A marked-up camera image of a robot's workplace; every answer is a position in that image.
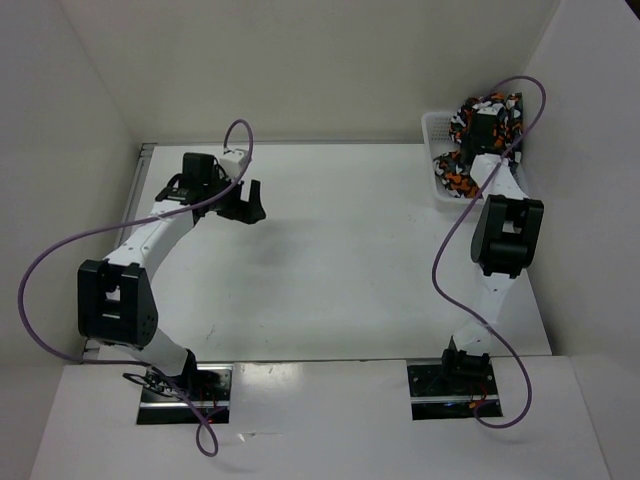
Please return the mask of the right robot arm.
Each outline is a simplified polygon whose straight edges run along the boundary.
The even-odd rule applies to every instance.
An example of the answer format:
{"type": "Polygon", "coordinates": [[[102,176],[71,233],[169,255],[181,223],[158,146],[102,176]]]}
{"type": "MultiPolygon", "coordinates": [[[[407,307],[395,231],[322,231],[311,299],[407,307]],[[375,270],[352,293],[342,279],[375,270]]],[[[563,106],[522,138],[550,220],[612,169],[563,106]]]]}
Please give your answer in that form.
{"type": "Polygon", "coordinates": [[[508,116],[485,106],[468,115],[466,127],[460,153],[477,187],[472,200],[483,202],[470,246],[479,285],[465,309],[470,320],[442,355],[438,378],[450,393],[473,392],[486,380],[505,297],[532,263],[544,213],[543,203],[529,198],[514,177],[510,161],[520,154],[509,138],[508,116]]]}

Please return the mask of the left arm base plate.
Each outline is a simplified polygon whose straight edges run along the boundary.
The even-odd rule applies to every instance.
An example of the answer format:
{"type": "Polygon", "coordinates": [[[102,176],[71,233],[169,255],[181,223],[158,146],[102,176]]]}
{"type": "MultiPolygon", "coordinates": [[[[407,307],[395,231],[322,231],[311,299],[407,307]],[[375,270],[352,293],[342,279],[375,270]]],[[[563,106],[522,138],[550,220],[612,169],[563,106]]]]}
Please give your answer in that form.
{"type": "MultiPolygon", "coordinates": [[[[232,364],[200,363],[204,384],[188,394],[190,401],[209,424],[227,424],[233,379],[232,364]]],[[[123,377],[142,387],[136,423],[138,425],[198,424],[189,406],[158,374],[124,373],[123,377]]]]}

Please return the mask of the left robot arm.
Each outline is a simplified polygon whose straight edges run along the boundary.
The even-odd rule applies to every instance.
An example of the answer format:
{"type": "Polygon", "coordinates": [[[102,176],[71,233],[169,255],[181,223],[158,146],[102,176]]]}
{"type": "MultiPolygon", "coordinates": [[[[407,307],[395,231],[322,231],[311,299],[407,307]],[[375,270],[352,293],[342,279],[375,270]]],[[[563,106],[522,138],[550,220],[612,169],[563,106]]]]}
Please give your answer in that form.
{"type": "Polygon", "coordinates": [[[224,148],[221,156],[188,152],[181,172],[156,195],[149,221],[101,260],[86,260],[77,272],[79,333],[114,346],[147,364],[152,377],[185,400],[209,383],[195,354],[174,342],[159,325],[151,281],[177,243],[208,213],[253,225],[266,217],[261,184],[241,197],[250,158],[243,149],[224,148]]]}

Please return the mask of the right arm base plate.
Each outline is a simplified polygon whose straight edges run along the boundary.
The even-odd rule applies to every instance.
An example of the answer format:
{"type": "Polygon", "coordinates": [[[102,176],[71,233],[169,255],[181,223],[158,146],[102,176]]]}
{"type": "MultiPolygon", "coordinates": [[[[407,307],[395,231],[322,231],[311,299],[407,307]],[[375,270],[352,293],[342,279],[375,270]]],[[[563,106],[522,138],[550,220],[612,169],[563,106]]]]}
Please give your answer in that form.
{"type": "Polygon", "coordinates": [[[407,363],[412,419],[451,420],[503,416],[492,366],[479,379],[446,377],[440,360],[407,363]]]}

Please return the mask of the orange camouflage shorts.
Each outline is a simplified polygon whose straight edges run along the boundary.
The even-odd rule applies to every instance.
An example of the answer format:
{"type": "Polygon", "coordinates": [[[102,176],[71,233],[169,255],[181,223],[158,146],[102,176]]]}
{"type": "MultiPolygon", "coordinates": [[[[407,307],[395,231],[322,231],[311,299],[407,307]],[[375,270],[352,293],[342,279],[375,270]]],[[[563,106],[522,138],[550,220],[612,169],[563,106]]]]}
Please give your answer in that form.
{"type": "Polygon", "coordinates": [[[480,154],[502,154],[523,133],[523,95],[494,92],[486,97],[470,97],[451,117],[449,136],[458,146],[433,160],[436,179],[454,198],[473,198],[479,185],[471,177],[471,167],[480,154]],[[500,118],[477,115],[474,106],[483,101],[502,102],[500,118]]]}

